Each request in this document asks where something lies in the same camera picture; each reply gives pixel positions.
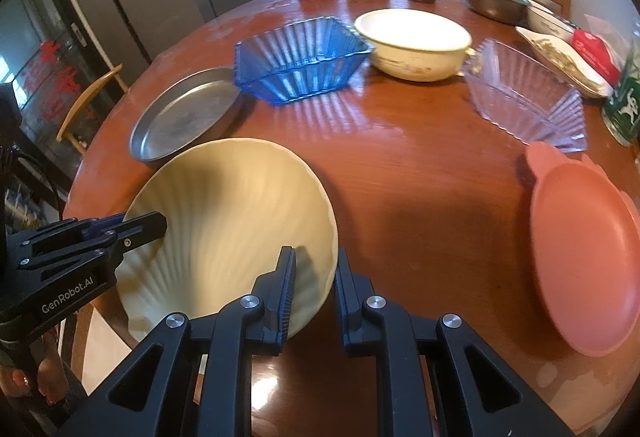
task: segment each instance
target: glass door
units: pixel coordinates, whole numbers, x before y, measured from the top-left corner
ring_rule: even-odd
[[[0,82],[14,85],[23,133],[70,178],[81,157],[56,134],[79,94],[108,70],[86,38],[60,0],[0,1]],[[73,134],[89,144],[113,106],[113,96],[101,93]]]

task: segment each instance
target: enamel bowl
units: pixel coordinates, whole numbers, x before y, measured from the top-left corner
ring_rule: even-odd
[[[535,6],[529,7],[527,17],[530,30],[540,34],[551,34],[571,43],[576,27],[568,20]]]
[[[457,74],[471,45],[464,27],[425,11],[371,11],[358,17],[354,26],[373,44],[370,60],[375,67],[414,82]]]

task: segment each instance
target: red package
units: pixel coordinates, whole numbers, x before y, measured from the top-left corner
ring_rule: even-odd
[[[615,88],[620,80],[620,70],[613,64],[607,45],[599,36],[576,29],[571,47],[586,61],[609,85]]]

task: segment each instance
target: cable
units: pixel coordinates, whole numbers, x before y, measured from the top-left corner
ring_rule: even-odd
[[[56,198],[56,209],[58,210],[58,220],[61,221],[62,220],[62,210],[63,210],[63,208],[62,208],[62,201],[60,200],[60,195],[58,195],[58,188],[56,188],[56,186],[53,184],[53,181],[44,172],[44,170],[42,169],[42,166],[40,165],[40,163],[38,162],[38,160],[35,157],[30,156],[29,154],[26,154],[25,152],[23,152],[19,148],[14,148],[14,154],[19,159],[26,159],[31,164],[35,165],[37,167],[37,169],[40,170],[40,173],[42,173],[42,175],[44,175],[44,178],[47,180],[47,183],[49,183],[49,187],[51,188],[51,191],[53,192],[53,195]]]

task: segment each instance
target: bottle label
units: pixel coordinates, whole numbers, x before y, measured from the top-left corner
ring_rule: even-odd
[[[613,95],[605,102],[604,111],[618,134],[628,142],[640,130],[640,50],[632,46],[626,58],[622,78]]]

